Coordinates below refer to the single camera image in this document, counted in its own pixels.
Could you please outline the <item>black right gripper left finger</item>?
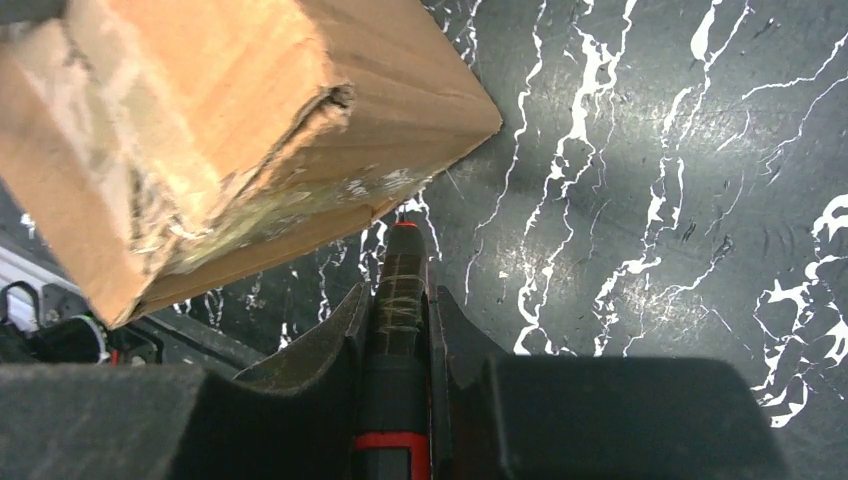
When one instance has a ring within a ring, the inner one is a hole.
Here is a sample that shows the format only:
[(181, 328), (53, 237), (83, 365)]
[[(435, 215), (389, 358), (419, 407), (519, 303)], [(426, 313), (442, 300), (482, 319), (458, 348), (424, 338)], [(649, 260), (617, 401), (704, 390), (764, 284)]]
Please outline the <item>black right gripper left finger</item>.
[(37, 362), (1, 334), (5, 479), (347, 479), (369, 295), (227, 378)]

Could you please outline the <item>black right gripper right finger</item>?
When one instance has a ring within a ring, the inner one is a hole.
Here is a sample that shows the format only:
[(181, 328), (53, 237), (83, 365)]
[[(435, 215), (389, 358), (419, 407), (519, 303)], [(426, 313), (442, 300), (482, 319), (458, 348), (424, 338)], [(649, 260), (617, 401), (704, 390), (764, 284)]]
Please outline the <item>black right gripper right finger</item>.
[(707, 358), (507, 352), (430, 299), (436, 479), (783, 479), (740, 373)]

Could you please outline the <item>red black utility knife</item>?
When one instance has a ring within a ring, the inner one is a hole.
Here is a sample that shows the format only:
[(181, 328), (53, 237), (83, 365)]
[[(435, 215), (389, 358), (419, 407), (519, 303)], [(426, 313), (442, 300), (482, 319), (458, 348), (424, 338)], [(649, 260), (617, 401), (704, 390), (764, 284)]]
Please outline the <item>red black utility knife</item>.
[(353, 479), (429, 479), (427, 254), (418, 226), (389, 231), (363, 357)]

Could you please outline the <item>brown cardboard express box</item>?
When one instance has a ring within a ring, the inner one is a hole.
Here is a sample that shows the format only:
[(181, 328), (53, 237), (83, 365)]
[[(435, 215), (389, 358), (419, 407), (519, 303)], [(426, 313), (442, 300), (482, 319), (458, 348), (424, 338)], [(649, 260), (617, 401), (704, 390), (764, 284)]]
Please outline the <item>brown cardboard express box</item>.
[(367, 228), (497, 133), (418, 1), (5, 1), (1, 180), (99, 319)]

